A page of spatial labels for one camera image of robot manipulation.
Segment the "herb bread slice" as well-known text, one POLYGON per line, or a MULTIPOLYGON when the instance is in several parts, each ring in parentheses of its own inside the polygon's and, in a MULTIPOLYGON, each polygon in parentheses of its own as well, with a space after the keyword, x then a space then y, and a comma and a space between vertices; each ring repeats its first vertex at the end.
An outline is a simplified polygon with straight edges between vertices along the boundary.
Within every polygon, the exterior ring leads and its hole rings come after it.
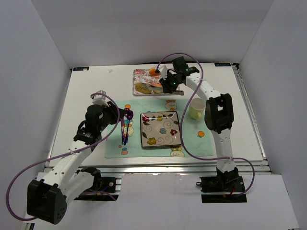
POLYGON ((144 85, 143 83, 136 83, 135 84, 135 90, 139 93, 142 94, 151 94, 152 91, 148 89, 148 87, 146 85, 144 85))

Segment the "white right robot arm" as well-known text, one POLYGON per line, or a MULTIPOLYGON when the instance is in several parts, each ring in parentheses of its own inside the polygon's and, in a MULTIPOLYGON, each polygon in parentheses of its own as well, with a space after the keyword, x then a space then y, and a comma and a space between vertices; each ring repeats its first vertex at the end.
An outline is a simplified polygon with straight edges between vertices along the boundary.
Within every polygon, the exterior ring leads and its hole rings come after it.
POLYGON ((233 172, 236 164, 233 160, 231 146, 231 128, 234 121, 233 103, 230 94, 222 94, 214 89, 205 79, 202 66, 189 67, 184 57, 172 60, 173 72, 158 63, 156 73, 161 74, 160 84, 163 93, 174 93, 181 84, 192 89, 194 95, 205 103, 204 122, 211 131, 217 160, 217 173, 226 175, 233 172))

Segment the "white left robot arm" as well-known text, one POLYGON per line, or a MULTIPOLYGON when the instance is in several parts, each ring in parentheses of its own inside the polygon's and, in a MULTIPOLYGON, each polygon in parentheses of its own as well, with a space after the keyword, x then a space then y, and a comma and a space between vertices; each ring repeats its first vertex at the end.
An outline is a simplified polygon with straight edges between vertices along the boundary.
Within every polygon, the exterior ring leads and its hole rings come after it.
POLYGON ((68 204, 82 192, 100 189, 100 170, 95 167, 79 167, 94 151, 107 126, 115 125, 124 115, 125 110, 116 108, 111 101, 87 108, 85 120, 77 128, 69 155, 62 157, 42 179, 32 180, 28 185, 28 215, 56 225, 63 219, 68 204))

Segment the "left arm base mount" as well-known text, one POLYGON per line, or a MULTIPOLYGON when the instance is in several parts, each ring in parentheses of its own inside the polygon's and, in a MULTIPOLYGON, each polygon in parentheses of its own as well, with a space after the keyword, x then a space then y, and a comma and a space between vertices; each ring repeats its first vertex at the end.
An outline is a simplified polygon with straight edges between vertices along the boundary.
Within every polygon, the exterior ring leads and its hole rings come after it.
POLYGON ((94 177, 93 185, 84 190, 74 200, 78 201, 116 201, 119 196, 121 179, 114 176, 102 176, 101 171, 94 167, 78 169, 80 173, 89 173, 94 177))

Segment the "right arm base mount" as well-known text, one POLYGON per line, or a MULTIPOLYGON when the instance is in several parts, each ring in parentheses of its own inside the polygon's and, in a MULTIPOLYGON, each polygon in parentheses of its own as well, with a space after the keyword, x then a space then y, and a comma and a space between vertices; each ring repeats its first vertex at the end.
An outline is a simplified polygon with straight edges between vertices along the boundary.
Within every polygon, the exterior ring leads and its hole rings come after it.
POLYGON ((216 176, 201 177, 196 182, 201 189, 203 204, 246 203, 245 185, 238 169, 229 172, 217 170, 216 176))

